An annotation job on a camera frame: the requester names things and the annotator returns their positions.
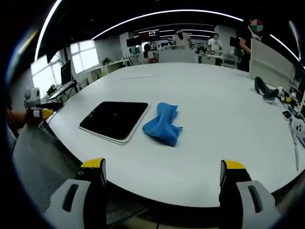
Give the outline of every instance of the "black tablet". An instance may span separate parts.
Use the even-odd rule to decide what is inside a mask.
[[[85,117],[80,129],[122,141],[128,138],[147,108],[147,103],[103,102]]]

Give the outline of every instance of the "blue cloth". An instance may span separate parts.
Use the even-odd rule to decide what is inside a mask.
[[[168,146],[175,146],[182,127],[172,124],[177,116],[177,107],[167,103],[157,105],[157,117],[143,125],[142,130],[155,140]]]

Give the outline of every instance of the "potted plant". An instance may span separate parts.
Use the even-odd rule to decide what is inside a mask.
[[[111,60],[110,60],[108,57],[106,57],[106,58],[102,61],[102,65],[103,65],[103,66],[108,65],[108,64],[110,64],[110,63],[111,63]]]
[[[51,96],[54,92],[56,92],[56,88],[55,88],[55,85],[52,84],[51,87],[47,90],[47,95],[48,96]]]

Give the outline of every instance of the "black ceiling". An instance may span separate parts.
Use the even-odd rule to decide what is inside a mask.
[[[294,61],[281,45],[270,38],[269,34],[273,34],[275,37],[284,42],[294,53],[298,53],[295,39],[289,29],[288,21],[293,20],[295,23],[299,35],[301,38],[305,37],[304,27],[305,20],[302,15],[296,12],[298,9],[297,3],[291,3],[286,5],[253,5],[254,1],[246,3],[237,2],[234,3],[221,3],[220,1],[199,1],[185,3],[183,1],[171,1],[171,0],[146,0],[146,1],[96,1],[96,0],[62,0],[59,7],[55,11],[45,35],[42,39],[41,49],[39,56],[45,54],[46,47],[62,48],[63,42],[74,43],[78,41],[88,40],[96,36],[103,30],[116,25],[122,21],[134,18],[147,13],[163,11],[163,10],[180,10],[180,9],[197,9],[197,10],[210,10],[221,13],[226,13],[241,19],[244,19],[244,23],[235,19],[231,19],[224,16],[219,16],[209,13],[200,12],[174,12],[153,15],[145,18],[140,18],[121,26],[114,28],[101,35],[97,39],[106,39],[109,37],[119,36],[124,32],[133,32],[143,30],[149,27],[155,27],[160,30],[174,29],[177,25],[169,25],[160,27],[165,24],[177,24],[177,23],[192,23],[192,24],[207,24],[207,25],[181,25],[178,26],[181,29],[198,29],[198,30],[214,30],[214,26],[223,25],[231,28],[240,29],[248,23],[251,15],[256,15],[264,22],[264,42],[270,46],[279,49],[283,55],[289,60]],[[40,4],[35,8],[34,13],[38,15],[32,15],[31,22],[36,22],[35,26],[42,27],[44,19],[47,13],[42,14],[42,9],[45,12],[50,10],[50,4],[46,1],[45,4]],[[29,48],[22,58],[23,66],[29,66],[34,60],[35,49],[37,45],[39,33],[37,33],[35,39],[31,42]]]

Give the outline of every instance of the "white shirt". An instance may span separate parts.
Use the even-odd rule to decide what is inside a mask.
[[[144,58],[144,53],[142,54],[142,56],[143,56],[143,59],[144,59],[144,63],[148,63],[148,59],[154,58],[152,51],[148,51],[147,58]]]
[[[181,40],[177,34],[173,36],[173,42],[176,42],[176,45],[184,45],[186,48],[190,48],[189,39],[190,36],[187,33],[182,33],[183,39]]]
[[[220,53],[220,48],[223,47],[223,45],[221,44],[220,40],[218,39],[217,41],[214,40],[214,38],[211,38],[209,40],[208,45],[210,45],[212,47],[212,50],[216,53],[219,54]]]

